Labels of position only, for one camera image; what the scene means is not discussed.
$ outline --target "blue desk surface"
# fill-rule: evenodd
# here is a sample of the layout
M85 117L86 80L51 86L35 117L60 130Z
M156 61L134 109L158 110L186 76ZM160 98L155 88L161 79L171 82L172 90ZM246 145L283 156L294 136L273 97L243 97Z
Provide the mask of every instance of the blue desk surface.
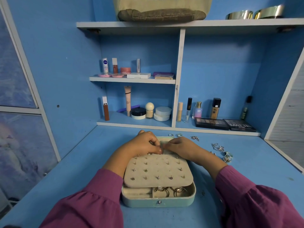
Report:
M43 180L40 181L1 221L22 228L40 225L61 198L81 190L103 166L112 152L133 138L139 129L97 126ZM152 130L167 136L164 130ZM212 150L219 143L234 155L232 165L256 184L283 191L304 216L304 176L261 138L255 136L181 132L185 137L198 136L196 143ZM220 227L221 203L208 172L191 163L197 187L193 204L176 208L128 208L121 204L124 227Z

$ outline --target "lip gloss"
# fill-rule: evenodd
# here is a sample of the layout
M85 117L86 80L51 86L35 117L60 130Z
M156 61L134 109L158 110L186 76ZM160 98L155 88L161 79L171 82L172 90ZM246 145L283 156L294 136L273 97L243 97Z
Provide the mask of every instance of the lip gloss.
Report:
M189 117L190 117L190 111L191 111L191 104L192 104L192 98L188 98L188 103L187 103L187 112L186 112L186 119L185 122L189 122Z

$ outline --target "cabinet panel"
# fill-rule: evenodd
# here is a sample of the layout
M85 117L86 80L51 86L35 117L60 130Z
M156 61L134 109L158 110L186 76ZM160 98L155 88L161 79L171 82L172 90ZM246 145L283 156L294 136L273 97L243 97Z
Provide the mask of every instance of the cabinet panel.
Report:
M1 13L0 105L36 108L10 33Z
M21 199L57 164L39 115L0 113L0 188Z

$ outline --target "nivea lip balm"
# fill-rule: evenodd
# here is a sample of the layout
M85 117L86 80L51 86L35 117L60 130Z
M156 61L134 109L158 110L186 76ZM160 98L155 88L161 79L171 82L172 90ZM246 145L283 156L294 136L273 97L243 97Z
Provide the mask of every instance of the nivea lip balm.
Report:
M109 67L108 67L108 59L107 58L102 59L102 65L103 65L103 72L108 73L109 72Z

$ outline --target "purple sleeve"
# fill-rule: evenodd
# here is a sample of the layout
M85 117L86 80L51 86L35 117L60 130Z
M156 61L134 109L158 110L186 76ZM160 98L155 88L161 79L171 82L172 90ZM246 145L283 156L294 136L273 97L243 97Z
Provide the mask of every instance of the purple sleeve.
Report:
M44 219L41 228L123 228L119 198L123 179L100 169L80 192L61 199Z
M304 219L283 192L254 184L232 166L220 171L215 187L226 206L226 228L304 227Z

